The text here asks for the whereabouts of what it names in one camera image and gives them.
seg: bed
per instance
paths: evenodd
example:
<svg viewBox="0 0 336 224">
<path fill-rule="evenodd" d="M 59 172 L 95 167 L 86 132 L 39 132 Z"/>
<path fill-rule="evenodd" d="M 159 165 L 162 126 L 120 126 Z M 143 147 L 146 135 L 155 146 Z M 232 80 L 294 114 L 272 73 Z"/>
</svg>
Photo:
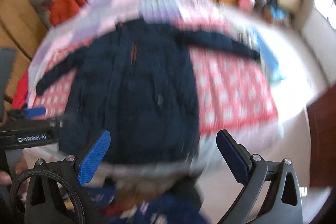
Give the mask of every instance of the bed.
<svg viewBox="0 0 336 224">
<path fill-rule="evenodd" d="M 238 38 L 236 27 L 219 13 L 210 0 L 96 0 L 85 6 L 76 17 L 50 29 L 44 37 L 29 65 L 28 107 L 45 106 L 46 117 L 62 114 L 75 71 L 54 83 L 41 97 L 35 93 L 38 80 L 76 48 L 89 45 L 94 38 L 112 31 L 117 22 L 140 15 L 148 22 L 168 22 L 182 29 L 215 30 Z M 200 107 L 198 157 L 191 162 L 156 165 L 103 163 L 99 173 L 118 179 L 176 178 L 182 174 L 217 168 L 224 164 L 215 143 L 215 134 L 222 128 L 230 130 L 238 143 L 253 151 L 265 148 L 278 139 L 278 113 L 267 80 L 256 63 L 196 47 L 191 47 L 189 51 Z M 237 104 L 239 100 L 248 100 L 248 109 Z M 217 102 L 228 107 L 222 108 Z M 47 161 L 64 158 L 56 144 L 26 149 L 24 153 L 36 160 L 41 157 Z"/>
</svg>

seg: red cloth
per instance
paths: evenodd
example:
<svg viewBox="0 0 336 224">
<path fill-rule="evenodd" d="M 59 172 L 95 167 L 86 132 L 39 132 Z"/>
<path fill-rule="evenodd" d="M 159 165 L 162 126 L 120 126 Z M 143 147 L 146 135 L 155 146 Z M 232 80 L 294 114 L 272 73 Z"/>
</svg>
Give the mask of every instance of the red cloth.
<svg viewBox="0 0 336 224">
<path fill-rule="evenodd" d="M 17 82 L 16 92 L 13 97 L 12 108 L 21 109 L 25 103 L 28 94 L 28 70 L 22 75 Z"/>
<path fill-rule="evenodd" d="M 85 0 L 55 0 L 50 8 L 50 23 L 54 26 L 61 24 L 78 14 L 85 4 Z"/>
</svg>

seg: jacket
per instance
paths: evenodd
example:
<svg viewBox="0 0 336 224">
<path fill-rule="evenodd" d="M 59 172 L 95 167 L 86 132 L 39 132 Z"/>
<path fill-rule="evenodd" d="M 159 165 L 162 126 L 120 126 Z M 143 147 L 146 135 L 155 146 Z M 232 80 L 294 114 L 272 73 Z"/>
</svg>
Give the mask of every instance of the jacket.
<svg viewBox="0 0 336 224">
<path fill-rule="evenodd" d="M 105 160 L 146 164 L 185 160 L 195 152 L 198 98 L 187 45 L 231 52 L 257 60 L 259 54 L 228 37 L 180 31 L 143 19 L 118 24 L 115 31 L 71 53 L 45 73 L 38 95 L 77 68 L 59 149 L 77 154 L 100 130 L 111 133 Z"/>
</svg>

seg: metal screw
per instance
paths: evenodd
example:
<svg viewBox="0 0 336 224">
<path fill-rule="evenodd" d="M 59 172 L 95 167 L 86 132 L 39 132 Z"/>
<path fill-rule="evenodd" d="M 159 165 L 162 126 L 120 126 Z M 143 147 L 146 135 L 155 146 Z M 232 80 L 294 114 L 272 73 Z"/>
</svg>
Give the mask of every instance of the metal screw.
<svg viewBox="0 0 336 224">
<path fill-rule="evenodd" d="M 290 160 L 290 159 L 284 159 L 283 161 L 284 161 L 285 164 L 287 164 L 287 165 L 291 165 L 291 164 L 292 164 L 292 160 Z"/>
<path fill-rule="evenodd" d="M 74 159 L 75 159 L 74 155 L 69 155 L 69 156 L 66 157 L 67 161 L 73 161 Z"/>
<path fill-rule="evenodd" d="M 38 160 L 36 161 L 36 165 L 41 165 L 43 162 L 44 162 L 43 159 L 38 159 Z"/>
<path fill-rule="evenodd" d="M 254 154 L 254 155 L 252 156 L 252 159 L 255 160 L 255 161 L 261 161 L 261 156 L 258 155 L 258 154 Z"/>
</svg>

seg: white tile floor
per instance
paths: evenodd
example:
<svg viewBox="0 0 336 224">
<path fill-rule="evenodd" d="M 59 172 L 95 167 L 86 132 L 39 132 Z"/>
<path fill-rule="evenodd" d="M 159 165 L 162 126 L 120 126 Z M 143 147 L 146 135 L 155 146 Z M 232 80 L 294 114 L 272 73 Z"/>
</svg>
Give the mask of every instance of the white tile floor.
<svg viewBox="0 0 336 224">
<path fill-rule="evenodd" d="M 237 25 L 256 27 L 277 57 L 283 75 L 287 77 L 279 86 L 272 88 L 283 127 L 281 140 L 262 151 L 249 152 L 258 153 L 266 160 L 272 161 L 290 158 L 295 166 L 299 185 L 308 187 L 310 131 L 305 106 L 307 102 L 318 98 L 327 87 L 320 68 L 298 32 L 268 25 L 262 19 L 245 15 L 233 7 L 222 6 L 221 12 Z M 220 220 L 242 189 L 227 167 L 215 173 L 202 175 L 198 186 L 204 197 L 201 211 L 211 223 Z M 268 184 L 263 187 L 260 199 L 251 212 L 251 219 L 258 213 L 267 187 Z M 316 215 L 329 192 L 328 188 L 308 190 L 307 197 L 302 199 L 305 223 L 309 223 Z"/>
</svg>

